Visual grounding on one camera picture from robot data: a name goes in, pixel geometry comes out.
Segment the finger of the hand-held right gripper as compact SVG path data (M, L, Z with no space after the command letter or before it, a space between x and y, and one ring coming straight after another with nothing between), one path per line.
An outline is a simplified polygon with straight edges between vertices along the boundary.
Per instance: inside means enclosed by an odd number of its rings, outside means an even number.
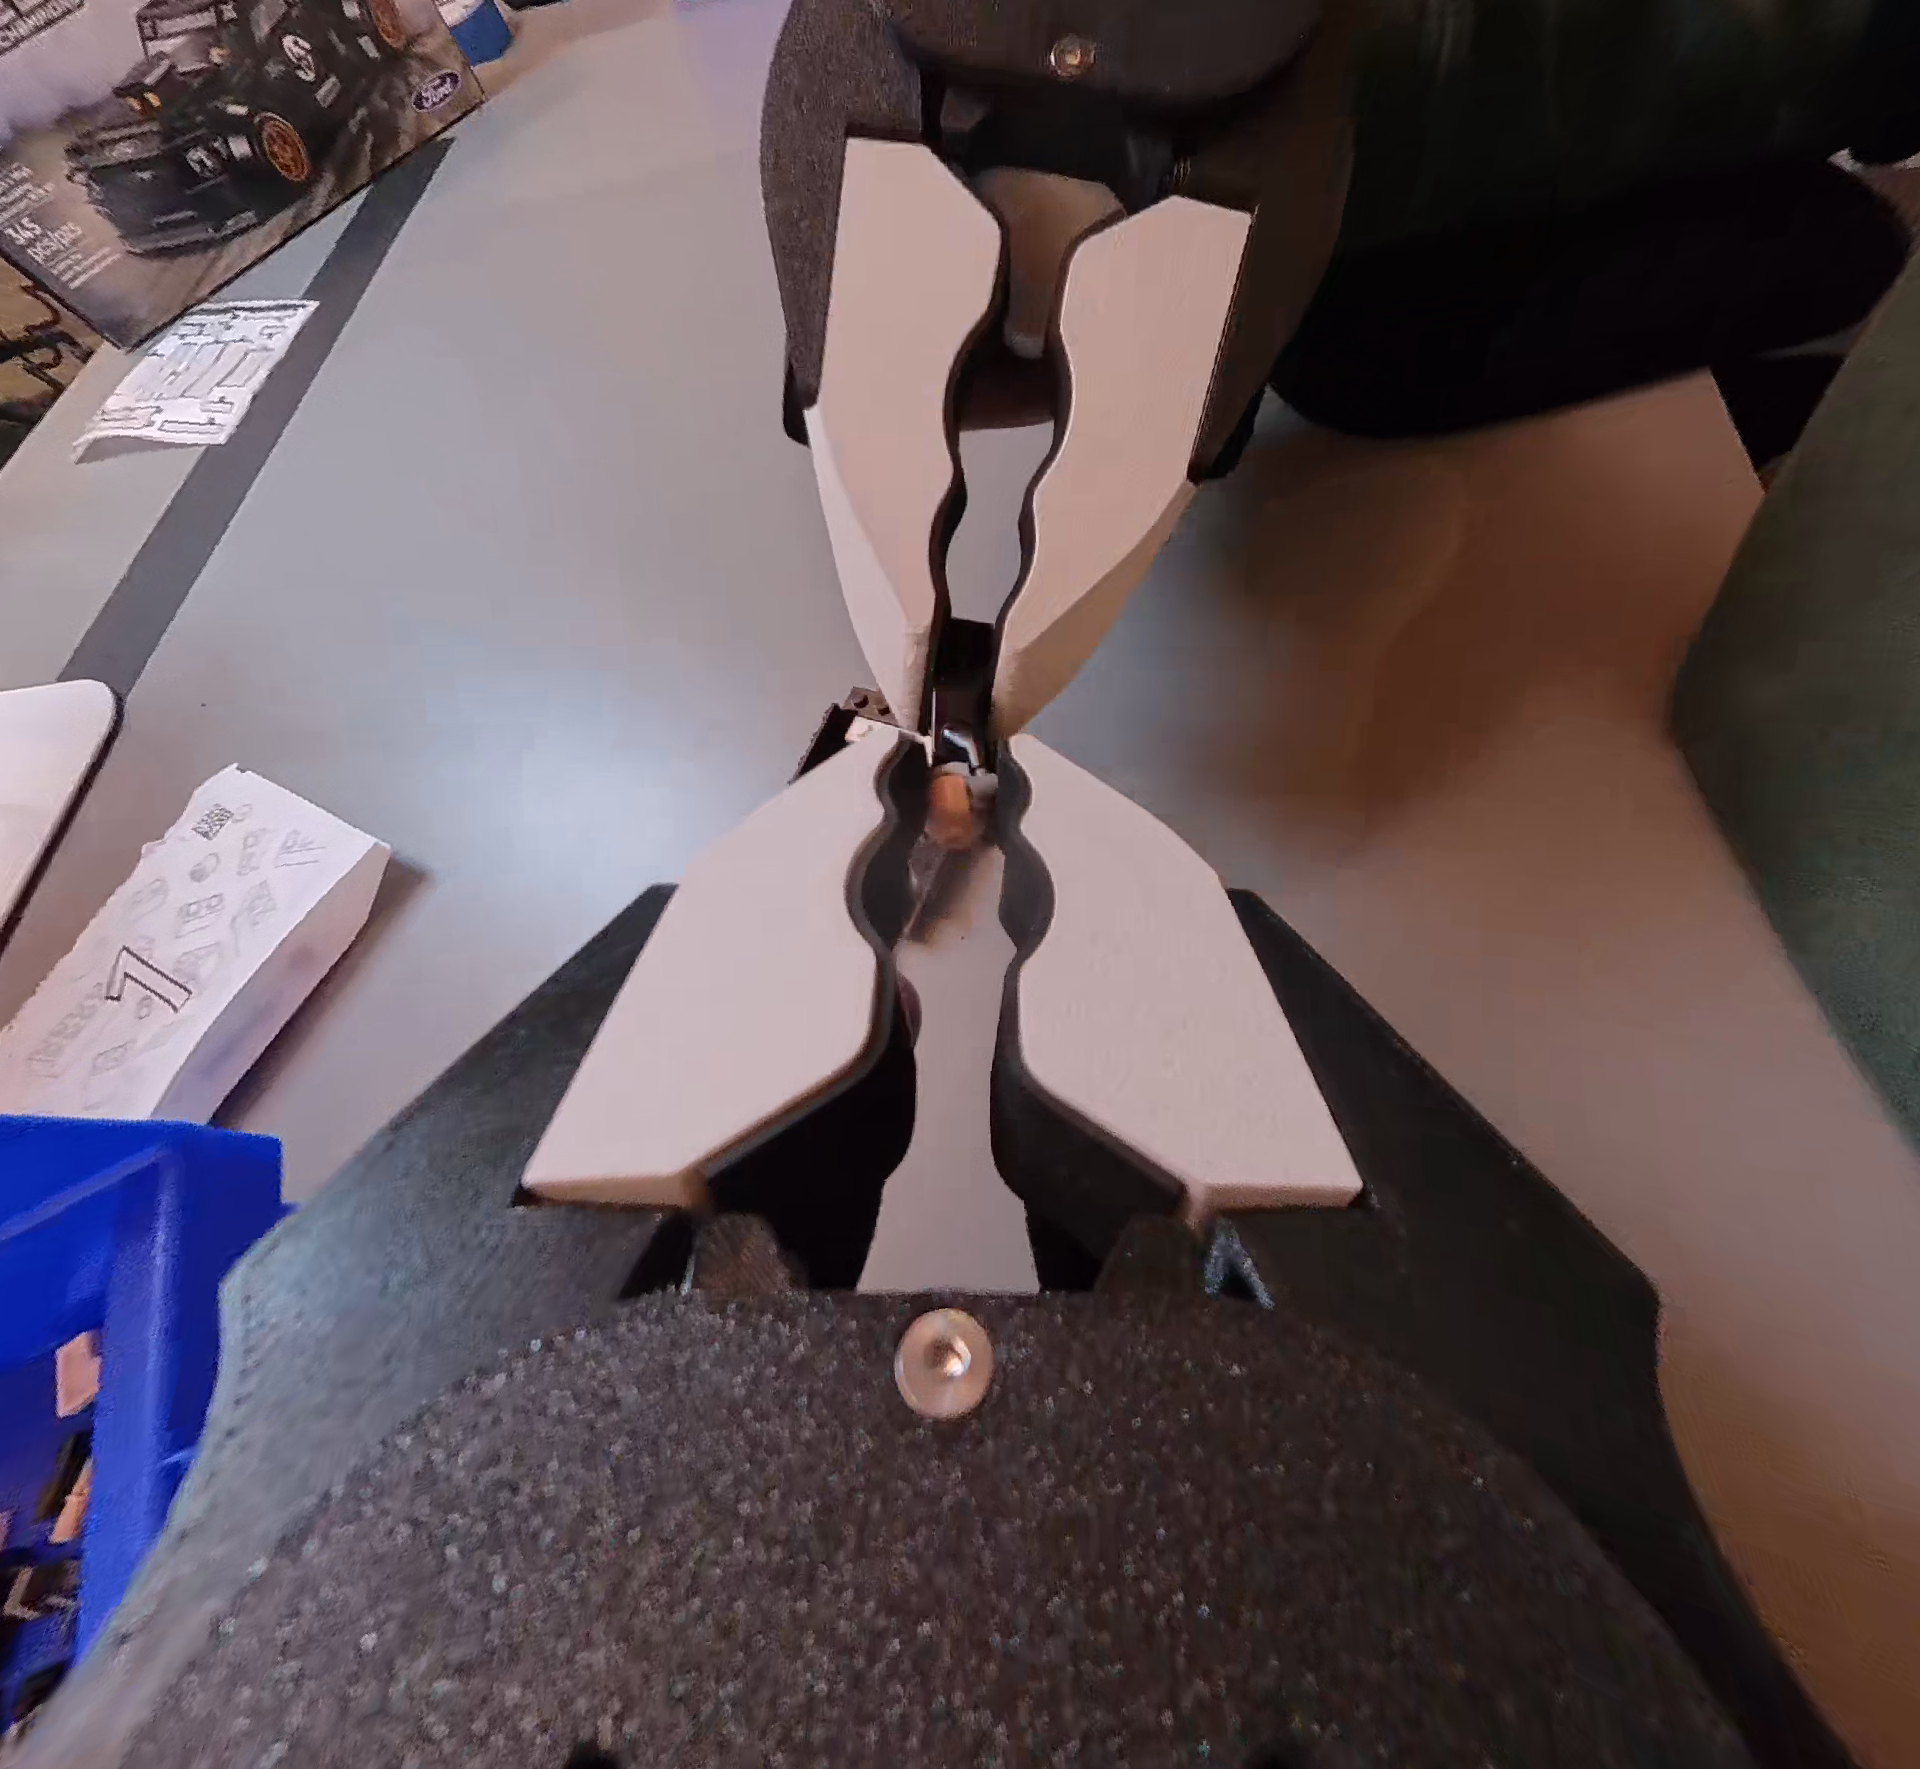
M959 479L951 399L1003 259L998 218L935 152L850 139L803 428L851 630L895 721L923 716Z
M1082 670L1189 507L1250 226L1242 210L1165 197L1070 248L1054 324L1066 408L998 621L994 736L1019 734Z

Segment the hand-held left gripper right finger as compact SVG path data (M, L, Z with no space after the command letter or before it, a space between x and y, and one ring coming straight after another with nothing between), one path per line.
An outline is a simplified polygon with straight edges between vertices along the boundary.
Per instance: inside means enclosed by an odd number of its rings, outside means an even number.
M1001 765L992 1145L1058 1227L1343 1209L1361 1173L1216 873L1044 741Z

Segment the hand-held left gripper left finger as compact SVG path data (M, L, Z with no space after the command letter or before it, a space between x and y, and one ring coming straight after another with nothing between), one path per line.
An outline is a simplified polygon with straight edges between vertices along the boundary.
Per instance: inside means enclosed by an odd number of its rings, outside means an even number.
M691 1211L876 1059L897 993L898 786L850 741L696 853L526 1162L547 1205Z

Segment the black lego car chassis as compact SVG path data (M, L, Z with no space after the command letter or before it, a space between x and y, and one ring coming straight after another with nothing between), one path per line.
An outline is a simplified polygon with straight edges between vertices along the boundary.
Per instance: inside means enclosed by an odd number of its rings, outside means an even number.
M855 686L831 702L808 738L789 782L799 782L830 758L873 736L897 738L900 728L878 690Z

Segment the blue plastic bin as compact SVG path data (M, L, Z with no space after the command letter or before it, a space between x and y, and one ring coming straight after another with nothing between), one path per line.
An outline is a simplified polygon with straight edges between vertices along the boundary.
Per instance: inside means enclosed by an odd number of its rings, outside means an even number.
M159 1121L4 1116L2 1374L100 1335L71 1647L2 1654L4 1751L91 1649L198 1455L220 1286L284 1218L273 1136Z

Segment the person's right forearm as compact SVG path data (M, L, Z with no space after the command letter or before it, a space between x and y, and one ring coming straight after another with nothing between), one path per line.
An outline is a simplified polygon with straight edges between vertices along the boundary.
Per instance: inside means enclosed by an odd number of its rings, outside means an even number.
M1343 0L1353 257L1766 161L1916 157L1918 0Z

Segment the lego set cardboard box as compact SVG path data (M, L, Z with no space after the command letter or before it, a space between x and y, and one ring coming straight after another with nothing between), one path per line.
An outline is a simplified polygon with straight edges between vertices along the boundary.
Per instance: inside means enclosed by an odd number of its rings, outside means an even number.
M480 106L434 0L2 0L2 250L131 349Z

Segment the heap of loose lego parts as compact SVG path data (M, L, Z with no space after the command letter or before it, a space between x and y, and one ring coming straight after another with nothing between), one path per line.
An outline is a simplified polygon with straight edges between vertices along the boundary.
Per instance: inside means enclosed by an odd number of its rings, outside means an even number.
M67 1649L81 1596L100 1335L2 1374L2 1652Z

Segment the white printed paper bag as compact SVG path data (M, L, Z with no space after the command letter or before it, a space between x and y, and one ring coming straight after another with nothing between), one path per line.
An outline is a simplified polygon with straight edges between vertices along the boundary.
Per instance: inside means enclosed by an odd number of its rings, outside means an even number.
M390 844L229 765L2 1032L6 1116L209 1125L367 923Z

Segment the small white printed sheet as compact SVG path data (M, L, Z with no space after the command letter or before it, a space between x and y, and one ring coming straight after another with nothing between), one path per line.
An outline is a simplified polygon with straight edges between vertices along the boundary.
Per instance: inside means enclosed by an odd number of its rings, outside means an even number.
M91 413L74 441L75 459L225 443L318 309L311 297L229 299L187 309Z

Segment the white book stand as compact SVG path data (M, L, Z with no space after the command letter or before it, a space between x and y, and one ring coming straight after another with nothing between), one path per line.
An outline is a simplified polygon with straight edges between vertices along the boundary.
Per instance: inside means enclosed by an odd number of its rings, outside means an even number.
M100 680L2 692L2 937L35 892L122 720Z

